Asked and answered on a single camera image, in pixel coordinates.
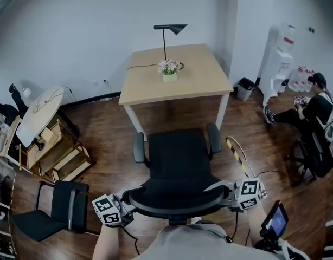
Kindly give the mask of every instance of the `controller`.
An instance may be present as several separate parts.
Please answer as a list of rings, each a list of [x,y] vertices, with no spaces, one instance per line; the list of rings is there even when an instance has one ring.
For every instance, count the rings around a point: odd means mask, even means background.
[[[310,97],[303,97],[301,95],[294,98],[294,106],[297,108],[297,104],[301,105],[303,108],[310,102]]]

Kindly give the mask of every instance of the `small screen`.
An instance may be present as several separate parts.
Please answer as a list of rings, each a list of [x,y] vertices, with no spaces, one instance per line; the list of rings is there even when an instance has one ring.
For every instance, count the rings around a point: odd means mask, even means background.
[[[277,208],[277,211],[275,212],[269,224],[270,228],[275,232],[276,236],[280,238],[287,224],[280,207]]]

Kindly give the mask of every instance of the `yellow black tape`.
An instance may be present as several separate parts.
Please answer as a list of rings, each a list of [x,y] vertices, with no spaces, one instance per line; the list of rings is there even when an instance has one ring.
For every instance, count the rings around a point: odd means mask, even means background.
[[[234,149],[232,143],[229,141],[229,138],[226,138],[226,143],[227,143],[228,147],[230,148],[230,150],[233,152],[234,157],[236,158],[236,160],[237,160],[237,161],[239,162],[239,164],[241,165],[241,169],[242,169],[242,171],[244,172],[244,174],[245,174],[247,177],[249,177],[248,174],[246,173],[245,165],[244,165],[243,162],[241,161],[241,159],[240,159],[238,153],[235,151],[235,149]]]

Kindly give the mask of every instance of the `black office chair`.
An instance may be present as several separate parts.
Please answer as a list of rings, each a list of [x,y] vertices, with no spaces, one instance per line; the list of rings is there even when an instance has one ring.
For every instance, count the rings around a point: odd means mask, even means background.
[[[220,181],[211,174],[213,154],[222,150],[220,133],[215,124],[207,125],[210,149],[207,150],[202,129],[186,129],[149,136],[149,155],[144,153],[143,133],[136,134],[134,159],[150,169],[150,179],[143,189],[127,193],[138,212],[164,218],[169,224],[185,224],[188,218],[204,216],[220,209],[218,203],[228,197],[227,188],[204,193]]]
[[[38,210],[40,190],[47,185],[53,188],[51,216]],[[85,233],[87,228],[87,184],[57,181],[54,185],[39,182],[34,211],[12,215],[15,226],[29,238],[41,242],[62,229]]]
[[[315,133],[312,134],[311,138],[306,138],[303,135],[297,136],[295,146],[300,147],[303,157],[284,157],[284,161],[289,160],[304,165],[299,179],[293,183],[294,186],[299,186],[303,182],[307,170],[311,173],[310,182],[313,182],[317,180],[317,177],[325,177],[333,168],[333,156],[329,143],[325,140],[322,146]]]

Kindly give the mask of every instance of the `white round table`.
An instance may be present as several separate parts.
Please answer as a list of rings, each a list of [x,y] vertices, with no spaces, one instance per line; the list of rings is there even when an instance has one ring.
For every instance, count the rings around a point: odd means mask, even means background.
[[[63,87],[56,86],[43,92],[31,104],[16,132],[25,147],[29,146],[33,139],[50,123],[60,107],[64,93]]]

